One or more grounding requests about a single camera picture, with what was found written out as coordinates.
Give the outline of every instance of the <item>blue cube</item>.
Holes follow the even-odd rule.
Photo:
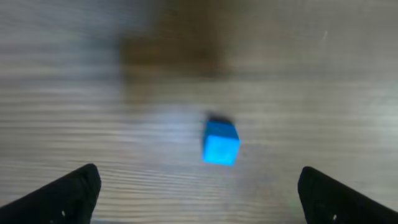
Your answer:
[[[231,123],[208,121],[203,140],[203,160],[231,166],[238,155],[240,140]]]

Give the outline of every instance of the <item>wood grain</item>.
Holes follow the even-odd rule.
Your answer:
[[[398,210],[398,2],[214,1],[211,75],[124,69],[167,1],[1,3],[1,205],[93,162],[94,223],[305,223],[303,166]],[[201,160],[209,112],[233,167]]]

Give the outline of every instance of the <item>blue block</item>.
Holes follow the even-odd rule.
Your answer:
[[[241,142],[232,124],[207,122],[203,142],[205,162],[226,166],[234,164]]]

